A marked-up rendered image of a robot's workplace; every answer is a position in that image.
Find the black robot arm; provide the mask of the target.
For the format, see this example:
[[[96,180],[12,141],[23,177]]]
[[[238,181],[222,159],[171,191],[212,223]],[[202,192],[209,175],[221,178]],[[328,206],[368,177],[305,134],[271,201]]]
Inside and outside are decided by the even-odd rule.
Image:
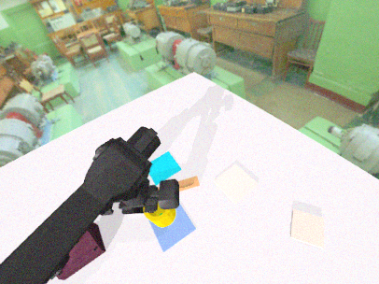
[[[47,284],[59,275],[77,245],[106,206],[134,192],[161,144],[157,132],[140,126],[125,141],[112,138],[95,150],[83,184],[0,263],[0,284]]]

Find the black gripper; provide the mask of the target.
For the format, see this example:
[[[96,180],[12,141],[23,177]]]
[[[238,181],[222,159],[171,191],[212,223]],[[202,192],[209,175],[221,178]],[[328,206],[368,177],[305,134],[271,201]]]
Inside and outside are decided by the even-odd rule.
[[[161,180],[159,189],[155,185],[142,183],[134,192],[127,192],[117,203],[123,215],[154,213],[158,209],[172,209],[179,207],[179,184],[175,179]],[[106,206],[101,216],[111,215],[113,204]],[[143,211],[143,207],[144,211]]]

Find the tan flat bar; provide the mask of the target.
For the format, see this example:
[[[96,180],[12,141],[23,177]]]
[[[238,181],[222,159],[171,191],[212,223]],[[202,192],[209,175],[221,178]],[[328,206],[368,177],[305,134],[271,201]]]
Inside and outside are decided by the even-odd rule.
[[[178,184],[179,184],[179,191],[183,191],[183,190],[200,185],[197,176],[178,181]]]

